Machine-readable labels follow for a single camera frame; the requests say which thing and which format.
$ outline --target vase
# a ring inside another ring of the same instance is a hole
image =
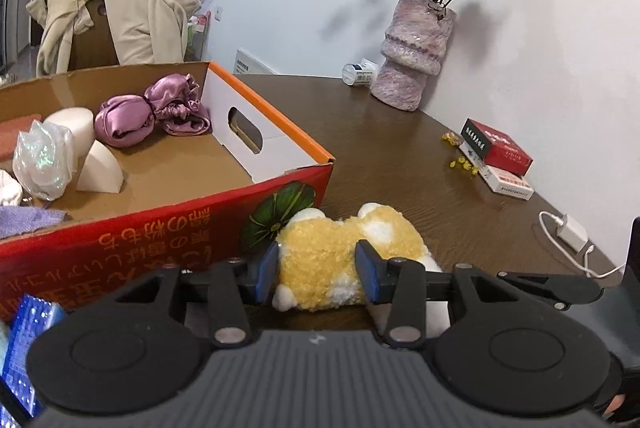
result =
[[[427,77],[440,72],[456,14],[430,0],[399,0],[385,31],[385,63],[371,94],[396,109],[415,111]]]

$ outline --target purple towel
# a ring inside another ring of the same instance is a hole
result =
[[[0,239],[61,223],[65,212],[34,206],[0,206]]]

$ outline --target purple satin scrunchie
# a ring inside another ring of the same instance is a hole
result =
[[[110,98],[95,116],[95,137],[111,147],[131,147],[145,139],[158,121],[167,134],[198,135],[210,127],[198,100],[198,84],[188,74],[170,74],[145,95]]]

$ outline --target brown table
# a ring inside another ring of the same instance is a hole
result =
[[[529,201],[497,195],[479,176],[449,163],[457,149],[442,141],[447,128],[421,112],[406,113],[341,80],[302,76],[244,76],[257,93],[336,158],[322,202],[328,217],[356,214],[369,201],[393,206],[409,219],[444,271],[468,262],[499,271],[576,273],[548,241],[538,212],[558,211],[541,196]],[[598,273],[613,268],[599,249],[590,254]],[[617,273],[600,280],[616,285]],[[363,308],[324,313],[259,312],[269,328],[366,328]]]

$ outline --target yellow plush toy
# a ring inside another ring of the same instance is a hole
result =
[[[278,235],[280,283],[273,306],[279,311],[293,307],[315,311],[364,303],[353,254],[360,239],[367,239],[383,259],[404,257],[420,262],[427,271],[441,271],[420,233],[391,206],[367,203],[357,217],[344,221],[332,221],[309,208],[294,215]],[[439,336],[449,327],[447,304],[427,306],[427,335]],[[389,308],[369,306],[380,330]]]

